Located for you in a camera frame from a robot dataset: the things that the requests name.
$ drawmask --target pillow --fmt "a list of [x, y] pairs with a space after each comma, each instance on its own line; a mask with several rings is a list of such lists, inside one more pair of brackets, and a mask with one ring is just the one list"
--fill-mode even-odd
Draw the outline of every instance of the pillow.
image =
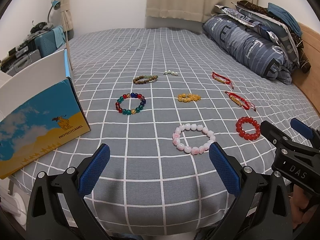
[[216, 5], [215, 7], [217, 8], [214, 10], [215, 12], [228, 15], [232, 19], [235, 19], [241, 24], [254, 30], [256, 33], [258, 33], [260, 36], [262, 36], [266, 40], [272, 41], [273, 43], [280, 46], [281, 41], [279, 41], [279, 38], [277, 37], [277, 35], [275, 35], [269, 27], [263, 25], [260, 22], [250, 19], [247, 16], [244, 16], [243, 14], [239, 13], [237, 10], [231, 9], [229, 7], [221, 6], [221, 5]]
[[267, 15], [251, 11], [238, 4], [236, 5], [236, 9], [241, 14], [249, 17], [250, 19], [261, 22], [265, 26], [268, 26], [277, 35], [288, 54], [289, 60], [292, 62], [292, 68], [289, 69], [291, 73], [293, 72], [293, 70], [299, 67], [298, 50], [296, 45], [294, 44], [289, 29], [285, 24], [276, 21]]
[[226, 52], [259, 76], [291, 84], [288, 70], [291, 62], [287, 53], [273, 42], [225, 14], [212, 17], [204, 24], [204, 30]]

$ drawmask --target brown bead bracelet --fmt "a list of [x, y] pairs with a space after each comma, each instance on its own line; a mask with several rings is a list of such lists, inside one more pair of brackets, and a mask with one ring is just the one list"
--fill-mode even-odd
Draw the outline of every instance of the brown bead bracelet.
[[156, 79], [158, 79], [158, 76], [139, 76], [133, 80], [133, 83], [136, 85], [142, 85], [142, 84], [147, 84], [147, 83], [149, 83], [153, 80], [156, 80]]

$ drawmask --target blue and yellow box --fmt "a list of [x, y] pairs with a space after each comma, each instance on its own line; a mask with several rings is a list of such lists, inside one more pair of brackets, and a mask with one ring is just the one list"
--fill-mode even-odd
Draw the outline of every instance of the blue and yellow box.
[[47, 56], [0, 87], [0, 179], [90, 131], [67, 55]]

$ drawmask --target red braided bracelet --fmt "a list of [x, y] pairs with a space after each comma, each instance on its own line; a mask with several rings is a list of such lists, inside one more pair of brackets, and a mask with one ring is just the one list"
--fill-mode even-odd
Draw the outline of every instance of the red braided bracelet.
[[226, 78], [226, 77], [224, 77], [224, 76], [221, 76], [221, 75], [215, 73], [214, 71], [212, 71], [212, 77], [213, 77], [214, 80], [219, 81], [220, 83], [223, 83], [223, 84], [230, 85], [230, 86], [232, 87], [232, 89], [234, 89], [233, 84], [232, 84], [232, 81], [231, 81], [229, 78]]
[[257, 112], [256, 106], [253, 103], [248, 102], [241, 96], [238, 96], [235, 93], [225, 91], [225, 93], [229, 96], [229, 98], [234, 101], [238, 106], [243, 107], [245, 110], [249, 110], [250, 107], [253, 107], [253, 110]]
[[[256, 129], [255, 133], [249, 134], [249, 133], [245, 133], [245, 131], [242, 129], [242, 124], [243, 123], [251, 123], [253, 125], [253, 127]], [[239, 136], [246, 139], [246, 140], [256, 140], [259, 138], [260, 136], [260, 124], [258, 124], [258, 122], [256, 120], [253, 120], [252, 117], [241, 117], [238, 122], [236, 123], [236, 131], [239, 133]]]

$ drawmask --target camel illustration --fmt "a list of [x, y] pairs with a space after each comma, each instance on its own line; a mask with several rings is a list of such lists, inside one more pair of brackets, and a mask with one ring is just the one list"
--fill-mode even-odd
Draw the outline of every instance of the camel illustration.
[[68, 119], [64, 119], [63, 117], [65, 117], [67, 115], [64, 116], [58, 116], [58, 117], [54, 117], [52, 118], [52, 121], [56, 121], [58, 122], [58, 125], [63, 129], [63, 130], [68, 130], [70, 128], [72, 128], [71, 125], [69, 125], [69, 120]]

